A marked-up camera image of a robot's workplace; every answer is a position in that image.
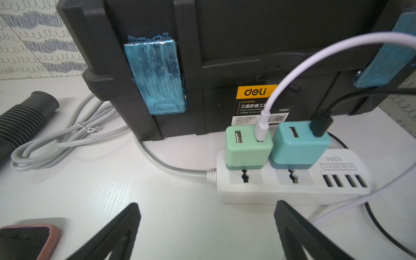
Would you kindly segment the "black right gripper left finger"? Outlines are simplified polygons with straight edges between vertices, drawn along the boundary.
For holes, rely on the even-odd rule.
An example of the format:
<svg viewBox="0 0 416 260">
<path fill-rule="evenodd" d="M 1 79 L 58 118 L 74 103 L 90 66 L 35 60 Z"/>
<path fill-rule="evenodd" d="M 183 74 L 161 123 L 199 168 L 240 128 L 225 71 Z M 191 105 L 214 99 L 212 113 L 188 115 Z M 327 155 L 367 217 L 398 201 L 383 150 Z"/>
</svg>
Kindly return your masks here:
<svg viewBox="0 0 416 260">
<path fill-rule="evenodd" d="M 141 214 L 137 203 L 124 208 L 92 237 L 70 260 L 129 260 L 138 233 Z"/>
</svg>

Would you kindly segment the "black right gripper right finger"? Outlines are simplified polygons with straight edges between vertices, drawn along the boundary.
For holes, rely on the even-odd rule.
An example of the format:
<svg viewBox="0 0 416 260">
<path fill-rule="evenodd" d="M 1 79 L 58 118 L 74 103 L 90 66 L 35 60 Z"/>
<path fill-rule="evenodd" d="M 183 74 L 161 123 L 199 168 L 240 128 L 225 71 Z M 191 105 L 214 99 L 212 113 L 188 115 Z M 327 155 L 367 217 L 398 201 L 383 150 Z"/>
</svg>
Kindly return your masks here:
<svg viewBox="0 0 416 260">
<path fill-rule="evenodd" d="M 287 260 L 306 260 L 307 252 L 315 260 L 352 259 L 286 201 L 277 202 L 274 219 Z"/>
</svg>

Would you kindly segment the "pink case phone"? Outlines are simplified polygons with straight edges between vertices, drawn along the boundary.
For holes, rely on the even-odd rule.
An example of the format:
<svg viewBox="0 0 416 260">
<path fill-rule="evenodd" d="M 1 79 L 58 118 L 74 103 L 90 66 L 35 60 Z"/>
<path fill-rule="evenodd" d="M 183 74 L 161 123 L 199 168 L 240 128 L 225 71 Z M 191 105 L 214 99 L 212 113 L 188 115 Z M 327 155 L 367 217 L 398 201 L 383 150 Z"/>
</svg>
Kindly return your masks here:
<svg viewBox="0 0 416 260">
<path fill-rule="evenodd" d="M 55 225 L 12 225 L 1 228 L 2 260 L 48 260 L 61 235 Z"/>
</svg>

